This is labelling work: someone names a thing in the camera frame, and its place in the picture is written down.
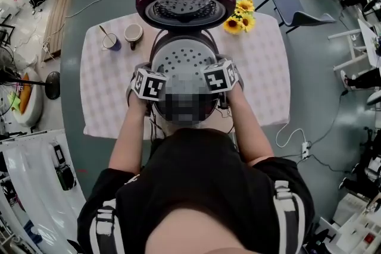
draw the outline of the backpack strap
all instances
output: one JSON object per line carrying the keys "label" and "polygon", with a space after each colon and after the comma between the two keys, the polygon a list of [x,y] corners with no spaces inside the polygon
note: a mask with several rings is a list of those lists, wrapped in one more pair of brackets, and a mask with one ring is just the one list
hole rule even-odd
{"label": "backpack strap", "polygon": [[298,253],[305,230],[303,202],[297,194],[291,193],[288,181],[275,181],[275,190],[273,200],[279,221],[279,254]]}
{"label": "backpack strap", "polygon": [[90,227],[93,254],[124,254],[115,199],[105,201],[97,210]]}

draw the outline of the cup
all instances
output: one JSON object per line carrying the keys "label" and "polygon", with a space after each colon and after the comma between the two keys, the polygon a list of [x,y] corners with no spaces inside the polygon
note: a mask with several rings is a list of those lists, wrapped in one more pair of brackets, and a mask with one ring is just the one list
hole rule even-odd
{"label": "cup", "polygon": [[120,40],[113,33],[107,34],[103,38],[102,44],[103,44],[103,47],[112,51],[119,51],[121,48]]}
{"label": "cup", "polygon": [[130,24],[124,30],[124,38],[130,43],[131,50],[135,50],[136,45],[141,41],[143,28],[140,24]]}

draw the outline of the checkered tablecloth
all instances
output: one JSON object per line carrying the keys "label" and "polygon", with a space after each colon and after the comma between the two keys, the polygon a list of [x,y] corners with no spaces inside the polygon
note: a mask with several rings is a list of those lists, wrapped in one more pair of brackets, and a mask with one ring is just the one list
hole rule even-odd
{"label": "checkered tablecloth", "polygon": [[[275,18],[255,13],[255,29],[234,36],[222,26],[211,29],[219,52],[233,58],[245,83],[245,96],[261,126],[285,123],[290,108],[290,77],[286,49]],[[124,39],[124,30],[139,23],[143,39],[132,51]],[[118,52],[102,47],[104,34],[99,26],[91,27],[85,37],[80,70],[80,90],[84,134],[95,137],[118,137],[126,111],[126,90],[135,65],[149,60],[152,44],[158,33],[138,14],[110,20],[101,26],[121,41]],[[214,113],[202,125],[222,131],[230,130],[232,120]],[[145,122],[144,138],[151,135]]]}

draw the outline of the purple lid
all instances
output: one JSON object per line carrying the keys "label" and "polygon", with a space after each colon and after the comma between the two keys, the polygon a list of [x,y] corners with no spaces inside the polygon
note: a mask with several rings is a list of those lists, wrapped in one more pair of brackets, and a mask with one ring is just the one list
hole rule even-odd
{"label": "purple lid", "polygon": [[196,32],[223,23],[236,0],[136,0],[136,9],[152,27],[171,32]]}

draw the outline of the wooden plank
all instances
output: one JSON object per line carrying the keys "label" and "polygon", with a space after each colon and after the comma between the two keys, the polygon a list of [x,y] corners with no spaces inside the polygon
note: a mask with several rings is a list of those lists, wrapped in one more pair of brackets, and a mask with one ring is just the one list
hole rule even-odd
{"label": "wooden plank", "polygon": [[[68,6],[70,5],[70,1],[71,0],[55,0],[53,9],[48,18],[48,24],[46,26],[44,41],[48,37],[50,37],[49,51],[52,57],[58,57],[61,55],[61,47],[62,47],[63,32],[64,32],[63,24],[65,22],[65,16],[66,16]],[[44,50],[42,50],[41,55],[44,61],[48,61],[52,59],[51,56],[48,53],[46,53]]]}

